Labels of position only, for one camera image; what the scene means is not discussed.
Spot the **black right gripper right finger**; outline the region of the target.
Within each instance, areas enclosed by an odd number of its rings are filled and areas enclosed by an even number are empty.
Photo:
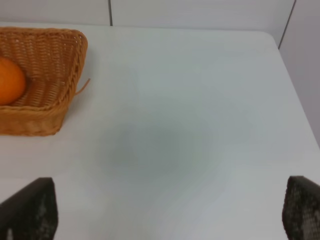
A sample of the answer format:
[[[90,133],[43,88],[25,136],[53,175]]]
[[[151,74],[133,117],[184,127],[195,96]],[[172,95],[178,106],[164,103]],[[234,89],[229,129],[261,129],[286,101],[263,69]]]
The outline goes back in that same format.
[[[320,238],[320,186],[304,176],[287,181],[282,224],[289,240]]]

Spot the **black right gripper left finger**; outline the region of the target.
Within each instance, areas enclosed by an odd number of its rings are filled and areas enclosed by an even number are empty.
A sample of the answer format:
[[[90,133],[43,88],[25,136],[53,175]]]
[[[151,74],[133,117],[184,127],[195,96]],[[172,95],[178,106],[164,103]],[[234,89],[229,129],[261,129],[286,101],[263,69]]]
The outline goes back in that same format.
[[[2,240],[53,240],[59,224],[55,183],[40,177],[0,203]]]

